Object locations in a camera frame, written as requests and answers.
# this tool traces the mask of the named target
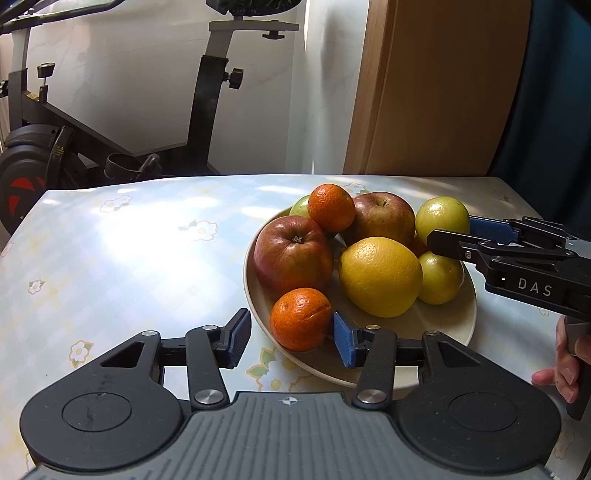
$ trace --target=wooden door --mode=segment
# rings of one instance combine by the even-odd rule
[[[530,0],[369,0],[344,173],[485,175],[530,11]]]

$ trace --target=human hand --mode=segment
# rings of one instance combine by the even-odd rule
[[[583,362],[591,364],[591,335],[579,337],[574,344],[574,352]],[[579,363],[567,351],[566,328],[562,316],[556,324],[556,366],[534,373],[531,382],[535,385],[555,384],[564,399],[572,403],[579,395],[578,377]]]

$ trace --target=circular pad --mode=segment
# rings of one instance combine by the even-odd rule
[[[452,401],[449,411],[456,422],[475,432],[506,429],[519,413],[511,400],[489,392],[460,395]]]
[[[20,422],[33,460],[67,472],[108,471],[166,447],[183,421],[180,404],[134,370],[80,369],[35,395]]]
[[[61,413],[64,421],[81,432],[104,432],[131,415],[131,403],[120,395],[96,392],[70,400]]]
[[[420,453],[470,473],[510,473],[546,462],[560,415],[540,390],[495,366],[449,368],[398,405],[398,425]]]

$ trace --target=blue curtain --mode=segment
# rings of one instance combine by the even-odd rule
[[[511,115],[491,170],[542,217],[591,233],[591,27],[534,0]]]

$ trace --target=flower pattern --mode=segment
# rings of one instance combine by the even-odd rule
[[[6,257],[6,254],[8,252],[10,252],[10,249],[12,248],[13,245],[14,245],[13,242],[8,242],[6,244],[6,246],[4,247],[4,249],[2,250],[2,253],[0,254],[0,257]]]
[[[262,348],[259,359],[261,363],[246,370],[246,374],[256,380],[259,392],[293,392],[301,380],[312,376],[277,348]]]
[[[560,436],[558,437],[556,445],[554,445],[554,450],[552,450],[552,454],[558,460],[564,460],[564,457],[566,457],[566,450],[568,450],[570,445],[574,442],[575,436],[571,422],[572,420],[563,419]]]
[[[204,240],[209,242],[217,233],[217,224],[207,220],[192,220],[187,225],[178,227],[180,232],[186,232],[190,242]]]
[[[70,347],[70,362],[72,362],[74,368],[86,362],[86,357],[90,354],[90,349],[93,345],[94,343],[78,340]]]
[[[347,185],[344,185],[343,188],[349,192],[349,195],[352,197],[356,197],[357,195],[361,195],[362,193],[369,193],[369,190],[365,188],[365,185],[361,185],[360,183],[355,183],[352,181]]]
[[[107,200],[103,205],[100,207],[101,213],[111,213],[116,212],[121,207],[129,205],[131,202],[132,197],[130,195],[123,195],[122,197],[116,198],[114,200]]]
[[[45,285],[44,280],[33,280],[29,282],[29,293],[34,295],[41,291],[43,285]]]

